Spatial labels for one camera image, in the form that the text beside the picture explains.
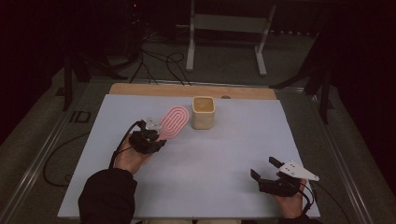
black sleeve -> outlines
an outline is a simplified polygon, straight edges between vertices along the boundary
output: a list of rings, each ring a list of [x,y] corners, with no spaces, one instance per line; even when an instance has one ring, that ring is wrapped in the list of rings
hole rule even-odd
[[[131,173],[108,169],[92,175],[78,198],[84,224],[129,224],[134,216],[137,182]]]
[[[307,215],[301,215],[297,218],[280,218],[279,224],[321,224],[318,220],[311,219]]]

cup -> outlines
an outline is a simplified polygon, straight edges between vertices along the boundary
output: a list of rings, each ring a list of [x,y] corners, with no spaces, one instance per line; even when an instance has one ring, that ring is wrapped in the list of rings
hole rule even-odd
[[[215,121],[215,101],[209,96],[192,98],[192,128],[211,129]]]

hand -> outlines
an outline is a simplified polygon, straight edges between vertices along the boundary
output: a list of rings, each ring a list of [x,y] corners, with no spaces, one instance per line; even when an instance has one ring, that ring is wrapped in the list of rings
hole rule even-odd
[[[301,179],[300,191],[304,191],[306,180]],[[284,218],[296,218],[303,212],[303,195],[297,192],[292,197],[280,197],[273,195],[276,203],[279,205]]]
[[[131,134],[128,134],[128,136],[125,138],[125,141],[122,143],[120,147],[120,154],[117,155],[114,161],[114,168],[129,171],[134,175],[139,170],[143,162],[145,162],[152,154],[136,152],[131,144],[129,144],[130,137]]]

white board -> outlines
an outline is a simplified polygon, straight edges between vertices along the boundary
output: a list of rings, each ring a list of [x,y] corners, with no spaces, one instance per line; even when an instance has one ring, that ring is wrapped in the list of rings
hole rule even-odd
[[[161,120],[176,105],[188,108],[191,117],[191,100],[107,95],[58,217],[79,217],[78,197],[86,180],[107,168],[112,152],[133,123],[147,117]],[[281,103],[216,99],[215,104],[212,129],[194,130],[189,121],[134,176],[138,182],[134,218],[280,217],[272,196],[259,192],[250,169],[275,180],[277,168],[268,162],[269,157],[302,164]],[[319,217],[316,204],[308,215]]]

pink shoe insole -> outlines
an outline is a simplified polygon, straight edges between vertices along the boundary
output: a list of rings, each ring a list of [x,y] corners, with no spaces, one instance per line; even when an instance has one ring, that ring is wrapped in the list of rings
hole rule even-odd
[[[176,137],[188,120],[189,111],[185,107],[173,107],[161,120],[160,136],[157,141]]]

